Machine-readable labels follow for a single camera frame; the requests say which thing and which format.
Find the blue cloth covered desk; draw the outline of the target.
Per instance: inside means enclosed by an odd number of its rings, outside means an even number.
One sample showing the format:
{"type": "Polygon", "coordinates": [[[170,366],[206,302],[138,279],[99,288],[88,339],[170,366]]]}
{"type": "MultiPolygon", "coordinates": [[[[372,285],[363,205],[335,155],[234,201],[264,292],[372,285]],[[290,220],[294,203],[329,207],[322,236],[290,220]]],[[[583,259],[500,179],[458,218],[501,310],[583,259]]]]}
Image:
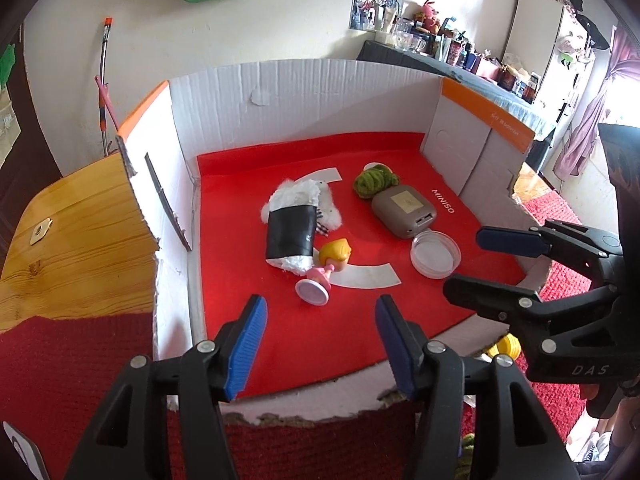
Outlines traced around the blue cloth covered desk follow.
{"type": "Polygon", "coordinates": [[[356,61],[357,79],[382,106],[367,125],[424,132],[437,169],[471,171],[484,162],[515,176],[549,125],[514,94],[420,54],[367,40],[356,61]]]}

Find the wooden table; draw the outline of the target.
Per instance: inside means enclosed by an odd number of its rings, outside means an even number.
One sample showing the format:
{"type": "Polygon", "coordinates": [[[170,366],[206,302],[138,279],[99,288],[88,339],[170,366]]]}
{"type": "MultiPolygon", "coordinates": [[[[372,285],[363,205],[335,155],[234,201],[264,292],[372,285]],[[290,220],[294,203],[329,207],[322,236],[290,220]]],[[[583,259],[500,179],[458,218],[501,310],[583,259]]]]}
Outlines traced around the wooden table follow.
{"type": "Polygon", "coordinates": [[[177,153],[146,156],[128,178],[118,158],[82,168],[25,210],[3,268],[1,324],[126,312],[183,315],[186,263],[201,262],[201,180],[177,153]],[[32,229],[53,220],[29,245],[32,229]]]}

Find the black white roll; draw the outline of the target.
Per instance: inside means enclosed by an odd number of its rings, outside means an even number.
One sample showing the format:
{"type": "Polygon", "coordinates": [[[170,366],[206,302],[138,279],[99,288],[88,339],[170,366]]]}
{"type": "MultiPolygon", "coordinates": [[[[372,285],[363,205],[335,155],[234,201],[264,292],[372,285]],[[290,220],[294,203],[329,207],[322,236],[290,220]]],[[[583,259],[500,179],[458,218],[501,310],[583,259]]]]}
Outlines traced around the black white roll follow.
{"type": "Polygon", "coordinates": [[[265,259],[270,266],[305,275],[314,266],[320,188],[317,181],[285,181],[266,203],[265,259]]]}

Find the red miniso bag liner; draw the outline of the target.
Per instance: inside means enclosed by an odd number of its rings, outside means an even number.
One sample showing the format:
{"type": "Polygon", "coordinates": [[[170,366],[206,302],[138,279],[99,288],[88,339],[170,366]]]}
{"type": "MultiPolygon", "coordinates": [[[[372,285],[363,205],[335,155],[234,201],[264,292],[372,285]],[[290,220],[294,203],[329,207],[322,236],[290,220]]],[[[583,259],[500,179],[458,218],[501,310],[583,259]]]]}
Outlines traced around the red miniso bag liner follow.
{"type": "Polygon", "coordinates": [[[201,272],[206,325],[235,318],[250,295],[264,297],[268,321],[247,396],[283,392],[341,377],[382,361],[374,305],[389,294],[429,335],[464,321],[467,310],[442,296],[442,284],[411,262],[410,240],[400,238],[352,187],[369,162],[398,175],[436,209],[434,229],[460,250],[459,272],[518,284],[515,258],[478,248],[480,224],[421,154],[418,132],[360,132],[232,148],[198,156],[201,174],[201,272]],[[282,183],[323,178],[342,222],[314,237],[309,270],[294,274],[266,257],[268,202],[282,183]]]}

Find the green plush toy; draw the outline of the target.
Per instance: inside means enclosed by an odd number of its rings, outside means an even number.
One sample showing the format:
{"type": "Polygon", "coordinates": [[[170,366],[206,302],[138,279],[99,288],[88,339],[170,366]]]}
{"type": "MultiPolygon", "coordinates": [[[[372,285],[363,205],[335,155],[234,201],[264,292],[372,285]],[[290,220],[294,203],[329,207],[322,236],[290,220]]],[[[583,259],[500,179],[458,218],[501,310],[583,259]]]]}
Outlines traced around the green plush toy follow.
{"type": "Polygon", "coordinates": [[[8,44],[0,55],[0,88],[6,88],[15,65],[15,46],[8,44]]]}

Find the blonde doll figurine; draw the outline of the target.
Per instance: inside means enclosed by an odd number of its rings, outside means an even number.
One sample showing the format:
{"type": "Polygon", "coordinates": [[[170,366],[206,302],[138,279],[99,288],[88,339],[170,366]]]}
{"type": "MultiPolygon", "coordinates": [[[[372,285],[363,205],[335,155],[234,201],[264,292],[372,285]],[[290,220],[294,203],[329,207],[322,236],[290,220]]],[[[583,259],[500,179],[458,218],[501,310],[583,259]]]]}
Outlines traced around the blonde doll figurine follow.
{"type": "Polygon", "coordinates": [[[296,295],[306,304],[325,306],[330,300],[332,275],[346,269],[351,254],[352,248],[346,238],[324,244],[314,266],[295,284],[296,295]]]}

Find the yellow round cap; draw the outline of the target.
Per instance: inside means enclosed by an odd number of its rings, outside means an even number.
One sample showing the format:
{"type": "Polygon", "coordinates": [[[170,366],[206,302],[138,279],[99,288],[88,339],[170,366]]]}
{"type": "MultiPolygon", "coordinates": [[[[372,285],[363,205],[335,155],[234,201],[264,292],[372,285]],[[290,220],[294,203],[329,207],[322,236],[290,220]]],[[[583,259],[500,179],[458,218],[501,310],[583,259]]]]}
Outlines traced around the yellow round cap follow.
{"type": "Polygon", "coordinates": [[[486,354],[490,358],[494,358],[499,354],[504,354],[505,356],[511,358],[513,361],[516,361],[521,353],[522,347],[520,341],[511,333],[504,335],[486,351],[486,354]]]}

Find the white square charger device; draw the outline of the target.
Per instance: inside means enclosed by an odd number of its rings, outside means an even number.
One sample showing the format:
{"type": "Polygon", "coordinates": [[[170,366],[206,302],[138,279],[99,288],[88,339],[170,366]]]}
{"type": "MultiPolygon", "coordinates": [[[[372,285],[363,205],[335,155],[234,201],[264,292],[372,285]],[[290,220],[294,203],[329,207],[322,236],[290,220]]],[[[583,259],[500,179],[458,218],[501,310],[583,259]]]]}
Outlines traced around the white square charger device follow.
{"type": "Polygon", "coordinates": [[[32,439],[5,420],[2,427],[6,438],[12,444],[17,456],[21,457],[30,473],[39,480],[49,480],[50,476],[40,449],[32,439]]]}

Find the pink curtain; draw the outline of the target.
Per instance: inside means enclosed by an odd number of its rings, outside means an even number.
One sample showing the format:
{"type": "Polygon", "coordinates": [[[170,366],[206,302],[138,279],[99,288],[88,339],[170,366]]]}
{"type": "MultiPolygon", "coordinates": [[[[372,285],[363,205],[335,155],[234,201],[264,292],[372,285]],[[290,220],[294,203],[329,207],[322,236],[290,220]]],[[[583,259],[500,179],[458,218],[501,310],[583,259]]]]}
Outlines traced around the pink curtain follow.
{"type": "Polygon", "coordinates": [[[610,59],[597,95],[586,107],[578,126],[570,132],[552,171],[558,179],[579,177],[596,147],[598,125],[605,112],[606,95],[617,79],[639,81],[639,44],[631,39],[622,25],[615,29],[610,59]]]}

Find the small gold tag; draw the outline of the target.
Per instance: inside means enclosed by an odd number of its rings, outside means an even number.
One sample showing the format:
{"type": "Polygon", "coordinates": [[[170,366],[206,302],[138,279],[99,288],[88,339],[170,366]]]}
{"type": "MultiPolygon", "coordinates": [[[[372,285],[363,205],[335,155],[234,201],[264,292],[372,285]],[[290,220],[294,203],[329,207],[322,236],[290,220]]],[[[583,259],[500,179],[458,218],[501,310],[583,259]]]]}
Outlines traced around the small gold tag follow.
{"type": "Polygon", "coordinates": [[[48,217],[34,226],[34,228],[32,229],[32,234],[30,234],[29,237],[29,245],[34,246],[35,244],[39,243],[40,240],[43,240],[44,237],[48,234],[52,223],[53,220],[48,217]]]}

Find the clear round lid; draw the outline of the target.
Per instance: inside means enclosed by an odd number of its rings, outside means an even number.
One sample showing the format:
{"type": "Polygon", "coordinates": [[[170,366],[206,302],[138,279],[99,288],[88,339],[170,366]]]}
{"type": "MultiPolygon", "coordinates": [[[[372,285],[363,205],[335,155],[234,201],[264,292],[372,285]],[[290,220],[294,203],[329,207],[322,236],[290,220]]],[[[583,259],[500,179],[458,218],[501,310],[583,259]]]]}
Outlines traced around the clear round lid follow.
{"type": "Polygon", "coordinates": [[[461,252],[450,236],[427,230],[413,239],[410,261],[413,267],[426,278],[442,280],[457,270],[461,263],[461,252]]]}

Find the grey square case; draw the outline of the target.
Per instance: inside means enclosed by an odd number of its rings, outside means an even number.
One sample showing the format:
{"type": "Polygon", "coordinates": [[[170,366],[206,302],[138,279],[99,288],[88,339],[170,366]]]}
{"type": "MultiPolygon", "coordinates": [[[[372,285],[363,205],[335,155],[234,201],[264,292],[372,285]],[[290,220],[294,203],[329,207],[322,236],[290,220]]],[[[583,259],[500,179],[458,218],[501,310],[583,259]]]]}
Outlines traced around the grey square case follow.
{"type": "Polygon", "coordinates": [[[371,208],[390,232],[404,240],[427,230],[437,218],[435,206],[406,184],[391,186],[376,194],[371,208]]]}

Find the orange white cardboard box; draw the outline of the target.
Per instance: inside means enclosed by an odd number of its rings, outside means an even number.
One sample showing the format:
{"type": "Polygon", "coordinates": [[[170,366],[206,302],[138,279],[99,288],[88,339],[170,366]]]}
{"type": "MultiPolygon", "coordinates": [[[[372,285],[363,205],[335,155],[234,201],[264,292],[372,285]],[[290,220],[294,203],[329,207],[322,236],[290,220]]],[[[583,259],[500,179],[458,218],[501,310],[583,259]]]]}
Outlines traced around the orange white cardboard box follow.
{"type": "Polygon", "coordinates": [[[459,248],[460,273],[531,290],[548,278],[547,258],[475,240],[481,226],[534,225],[513,197],[533,130],[451,78],[353,60],[211,68],[162,82],[118,133],[160,244],[154,356],[181,356],[249,296],[266,300],[253,368],[222,407],[243,422],[379,408],[394,384],[374,322],[381,295],[462,356],[506,331],[414,268],[413,232],[390,232],[354,191],[366,165],[396,172],[400,214],[433,206],[430,234],[459,248]]]}

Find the white wardrobe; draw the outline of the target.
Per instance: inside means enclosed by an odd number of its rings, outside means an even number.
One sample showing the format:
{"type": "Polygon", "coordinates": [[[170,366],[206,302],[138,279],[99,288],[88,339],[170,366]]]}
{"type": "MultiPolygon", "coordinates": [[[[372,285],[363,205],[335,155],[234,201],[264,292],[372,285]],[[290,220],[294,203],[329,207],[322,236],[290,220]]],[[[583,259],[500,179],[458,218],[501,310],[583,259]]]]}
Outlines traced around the white wardrobe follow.
{"type": "Polygon", "coordinates": [[[525,101],[549,125],[573,114],[594,54],[610,48],[582,0],[518,0],[504,48],[504,65],[524,70],[525,101]]]}

